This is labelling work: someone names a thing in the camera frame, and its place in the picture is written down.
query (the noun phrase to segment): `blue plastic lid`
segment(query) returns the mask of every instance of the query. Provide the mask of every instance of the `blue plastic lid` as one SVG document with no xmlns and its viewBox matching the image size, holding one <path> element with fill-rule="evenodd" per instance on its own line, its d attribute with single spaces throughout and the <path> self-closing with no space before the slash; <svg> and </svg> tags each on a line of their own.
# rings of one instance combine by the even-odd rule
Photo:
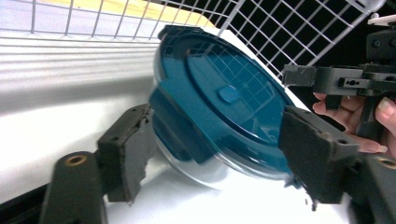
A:
<svg viewBox="0 0 396 224">
<path fill-rule="evenodd" d="M 282 111 L 292 105 L 255 61 L 200 28 L 160 33 L 150 97 L 157 136 L 181 161 L 221 153 L 259 172 L 289 172 L 277 147 Z"/>
</svg>

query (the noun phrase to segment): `white wire rack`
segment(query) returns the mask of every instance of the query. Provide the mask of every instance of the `white wire rack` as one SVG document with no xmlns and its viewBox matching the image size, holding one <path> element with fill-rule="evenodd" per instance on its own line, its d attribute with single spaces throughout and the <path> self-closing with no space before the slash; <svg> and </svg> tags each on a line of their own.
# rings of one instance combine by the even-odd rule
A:
<svg viewBox="0 0 396 224">
<path fill-rule="evenodd" d="M 3 0 L 0 36 L 158 43 L 165 24 L 233 31 L 276 75 L 284 64 L 314 64 L 381 1 Z"/>
</svg>

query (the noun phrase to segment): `screw hole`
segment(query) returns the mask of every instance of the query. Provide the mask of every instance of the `screw hole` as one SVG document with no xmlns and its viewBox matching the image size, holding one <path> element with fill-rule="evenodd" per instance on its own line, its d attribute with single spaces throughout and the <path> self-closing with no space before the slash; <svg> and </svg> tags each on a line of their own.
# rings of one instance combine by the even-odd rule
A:
<svg viewBox="0 0 396 224">
<path fill-rule="evenodd" d="M 376 158 L 382 165 L 388 167 L 389 169 L 396 170 L 396 163 L 394 161 L 391 161 L 387 158 L 383 157 L 378 157 Z"/>
<path fill-rule="evenodd" d="M 117 136 L 112 136 L 112 137 L 108 138 L 108 140 L 112 141 L 112 142 L 117 142 L 119 140 L 119 138 Z"/>
<path fill-rule="evenodd" d="M 347 141 L 344 140 L 344 139 L 338 139 L 337 142 L 339 142 L 339 143 L 341 143 L 341 144 L 346 144 L 346 143 L 347 143 Z"/>
<path fill-rule="evenodd" d="M 379 42 L 379 40 L 375 39 L 372 42 L 372 46 L 373 46 L 373 48 L 379 48 L 381 46 L 381 42 Z"/>
<path fill-rule="evenodd" d="M 66 166 L 76 166 L 82 164 L 86 160 L 87 160 L 87 156 L 77 155 L 67 158 L 65 163 Z"/>
</svg>

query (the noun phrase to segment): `human hand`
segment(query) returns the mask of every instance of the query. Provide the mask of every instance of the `human hand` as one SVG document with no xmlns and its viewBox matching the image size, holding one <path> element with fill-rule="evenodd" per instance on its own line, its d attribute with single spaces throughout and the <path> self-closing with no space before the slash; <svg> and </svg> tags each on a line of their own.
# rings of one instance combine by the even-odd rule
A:
<svg viewBox="0 0 396 224">
<path fill-rule="evenodd" d="M 327 110 L 324 102 L 326 94 L 314 94 L 320 100 L 320 102 L 313 105 L 314 111 L 317 114 L 331 117 L 343 125 L 346 128 L 345 132 L 361 144 L 360 151 L 369 153 L 386 152 L 396 158 L 396 104 L 393 101 L 385 97 L 375 110 L 376 120 L 384 125 L 386 129 L 379 144 L 354 134 L 358 128 L 361 111 L 364 106 L 364 97 L 343 97 L 338 110 Z"/>
</svg>

